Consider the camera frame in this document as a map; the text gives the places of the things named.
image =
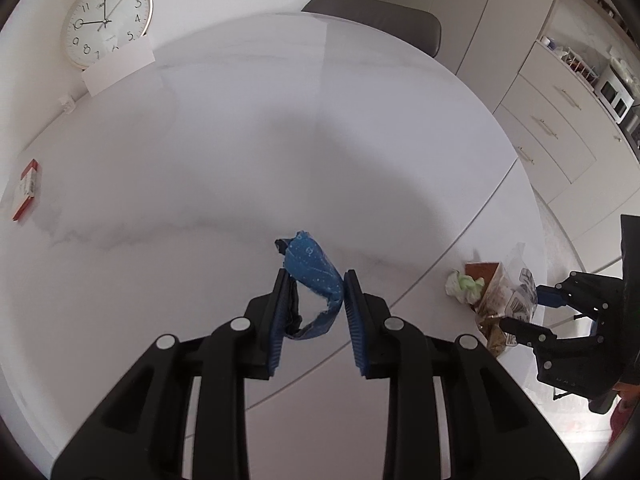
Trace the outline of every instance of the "round clock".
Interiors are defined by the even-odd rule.
[[[87,68],[146,32],[152,0],[76,0],[62,28],[71,62]]]

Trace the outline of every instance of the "torn blue packaging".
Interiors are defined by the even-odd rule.
[[[289,312],[285,336],[289,339],[313,339],[326,334],[340,312],[344,299],[344,283],[318,243],[305,231],[295,238],[276,240],[276,247],[284,254],[284,268],[297,282],[326,299],[327,310],[300,328],[302,318],[295,301]]]

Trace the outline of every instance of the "marble tabletop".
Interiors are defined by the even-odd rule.
[[[32,158],[38,196],[12,222]],[[84,97],[18,158],[0,214],[0,365],[45,472],[156,336],[207,335],[271,290],[276,238],[311,232],[364,291],[449,340],[477,333],[444,295],[452,268],[525,242],[546,279],[532,190],[484,105],[397,38],[312,14],[203,30]],[[322,308],[303,299],[306,316]],[[386,424],[383,381],[359,380],[348,340],[341,314],[247,384],[252,478],[298,478],[305,463],[307,479],[380,475],[384,453],[367,457],[383,428],[345,450],[358,428],[345,417]],[[517,348],[503,364],[518,380],[531,361]]]

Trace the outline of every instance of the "gray chair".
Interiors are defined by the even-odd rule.
[[[335,16],[369,25],[435,57],[440,49],[440,22],[428,12],[379,0],[311,0],[303,12]]]

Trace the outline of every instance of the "shelf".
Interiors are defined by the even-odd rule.
[[[609,27],[613,29],[616,35],[619,36],[620,39],[622,39],[625,42],[626,46],[628,46],[629,49],[631,49],[631,52],[633,53],[633,55],[640,60],[640,50],[638,49],[638,46],[634,43],[634,40],[632,40],[626,34],[626,32],[622,29],[622,27],[620,27],[618,22],[614,20],[611,16],[609,16],[605,12],[605,10],[601,6],[599,6],[599,4],[595,0],[583,0],[583,1],[587,3],[587,5],[591,7],[591,9],[596,11],[597,15],[599,15],[607,23],[607,25],[609,25]]]

